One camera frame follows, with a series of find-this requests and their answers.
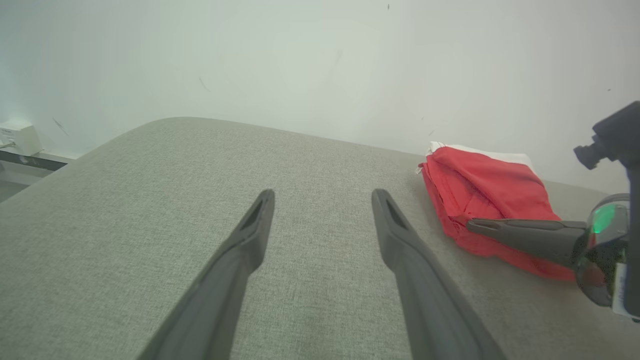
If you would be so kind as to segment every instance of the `fabric texture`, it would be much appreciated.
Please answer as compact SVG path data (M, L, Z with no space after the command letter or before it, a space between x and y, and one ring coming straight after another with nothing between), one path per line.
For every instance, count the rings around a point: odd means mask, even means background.
M575 279L568 268L472 233L466 227L473 218L560 220L551 209L544 184L527 165L441 147L422 164L422 175L445 234L460 247L475 255L497 256L538 276Z
M0 359L135 359L256 196L276 193L232 359L409 359L385 188L511 359L628 359L637 325L442 232L405 154L213 119L151 122L0 204ZM547 183L556 213L604 196Z

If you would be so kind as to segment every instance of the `floor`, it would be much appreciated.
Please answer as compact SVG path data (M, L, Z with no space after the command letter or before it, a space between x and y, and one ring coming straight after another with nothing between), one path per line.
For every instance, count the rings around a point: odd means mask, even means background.
M6 199L9 199L15 194L26 189L28 186L29 185L11 183L9 181L0 180L0 202L5 201Z
M0 202L28 188L52 171L0 161Z

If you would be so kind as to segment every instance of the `green light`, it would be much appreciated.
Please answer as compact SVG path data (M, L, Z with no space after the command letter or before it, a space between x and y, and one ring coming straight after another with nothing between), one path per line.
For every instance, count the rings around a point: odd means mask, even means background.
M616 205L609 204L602 206L593 213L593 232L600 234L607 226L611 225L611 220L616 215Z

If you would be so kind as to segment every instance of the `gray upholstered ottoman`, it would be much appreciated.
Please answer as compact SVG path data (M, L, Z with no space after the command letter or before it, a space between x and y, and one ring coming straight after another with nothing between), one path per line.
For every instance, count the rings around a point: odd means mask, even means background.
M211 119L126 133L0 204L0 358L127 359L265 188L276 209L232 357L407 359L371 191L385 188L513 359L630 359L640 325L446 238L422 156ZM565 219L605 194L547 183Z

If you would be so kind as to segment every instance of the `white cloth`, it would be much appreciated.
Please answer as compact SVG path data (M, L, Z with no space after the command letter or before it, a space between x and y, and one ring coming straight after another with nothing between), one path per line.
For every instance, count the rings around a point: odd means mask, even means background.
M536 171L533 170L533 164L531 163L531 159L529 159L529 157L526 154L508 154L506 152L482 151L482 150L473 149L471 147L467 147L464 145L447 145L442 142L431 142L431 145L429 146L429 150L427 151L426 156L433 154L433 152L445 146L452 147L454 149L458 149L462 151L475 152L476 154L487 155L490 158L493 158L496 160L502 160L508 163L527 165L529 169L533 171L534 174L536 173Z

